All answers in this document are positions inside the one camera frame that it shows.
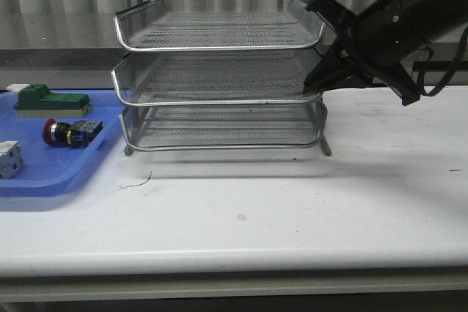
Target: wire mesh tray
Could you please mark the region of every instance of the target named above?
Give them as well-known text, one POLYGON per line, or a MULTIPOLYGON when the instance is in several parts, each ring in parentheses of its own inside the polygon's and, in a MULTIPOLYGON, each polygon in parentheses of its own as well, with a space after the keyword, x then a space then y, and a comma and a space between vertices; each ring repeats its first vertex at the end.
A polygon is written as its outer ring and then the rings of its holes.
POLYGON ((131 54, 113 71, 119 99, 133 107, 307 102, 313 50, 131 54))
POLYGON ((166 151, 311 147, 326 143, 326 116, 319 98, 303 104, 128 107, 120 120, 131 149, 166 151))
POLYGON ((312 47, 324 24, 302 0, 156 0, 118 12, 129 51, 312 47))

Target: white electrical component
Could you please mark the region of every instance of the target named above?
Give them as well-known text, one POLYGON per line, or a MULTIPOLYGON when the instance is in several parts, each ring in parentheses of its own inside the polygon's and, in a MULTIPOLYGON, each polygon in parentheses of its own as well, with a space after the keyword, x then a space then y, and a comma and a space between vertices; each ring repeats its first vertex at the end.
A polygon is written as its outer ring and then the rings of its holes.
POLYGON ((14 177, 23 165, 20 144, 17 141, 0 142, 0 178, 14 177))

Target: mesh tray shelf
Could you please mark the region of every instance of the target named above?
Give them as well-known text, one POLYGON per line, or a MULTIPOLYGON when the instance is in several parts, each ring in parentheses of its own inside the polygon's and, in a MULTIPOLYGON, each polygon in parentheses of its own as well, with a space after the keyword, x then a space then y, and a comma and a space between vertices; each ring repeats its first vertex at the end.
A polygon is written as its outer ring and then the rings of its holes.
POLYGON ((320 40, 323 22, 301 0, 156 0, 117 13, 129 51, 293 49, 320 40))
POLYGON ((303 104, 128 107, 127 145, 137 151, 196 148, 305 148, 323 137, 321 99, 303 104))
POLYGON ((133 107, 307 102, 317 95, 303 81, 318 61, 313 50, 132 54, 112 75, 133 107))

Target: wire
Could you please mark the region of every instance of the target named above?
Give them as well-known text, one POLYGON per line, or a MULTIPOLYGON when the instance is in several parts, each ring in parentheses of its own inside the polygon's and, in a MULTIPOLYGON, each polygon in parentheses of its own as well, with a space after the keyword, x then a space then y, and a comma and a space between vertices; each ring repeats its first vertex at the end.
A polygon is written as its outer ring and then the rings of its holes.
POLYGON ((458 66, 460 63, 463 61, 463 56, 465 54, 465 50, 467 49, 467 40, 468 40, 468 27, 466 27, 461 34, 460 37, 460 42, 458 43, 458 47, 456 49, 455 56, 453 57, 453 60, 451 61, 450 65, 448 66, 447 71, 445 74, 442 76, 440 81, 432 88, 431 91, 427 92, 426 89, 424 88, 424 78, 426 76, 426 71, 429 67, 429 62, 432 59, 432 56, 434 56, 434 51, 426 47, 425 50, 429 52, 429 57, 426 60, 426 65, 422 70, 419 71, 418 73, 418 78, 416 81, 416 85, 418 86, 421 95, 424 96, 436 96, 440 91, 447 86, 447 84, 450 82, 450 80, 453 78, 453 75, 455 72, 457 72, 458 66))

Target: white table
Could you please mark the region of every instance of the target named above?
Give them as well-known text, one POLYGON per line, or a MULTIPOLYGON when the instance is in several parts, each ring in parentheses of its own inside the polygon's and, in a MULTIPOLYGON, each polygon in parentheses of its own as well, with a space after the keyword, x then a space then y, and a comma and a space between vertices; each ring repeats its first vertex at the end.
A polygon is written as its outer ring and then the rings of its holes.
POLYGON ((120 138, 65 194, 0 198, 0 301, 467 289, 468 88, 325 103, 332 157, 120 138))

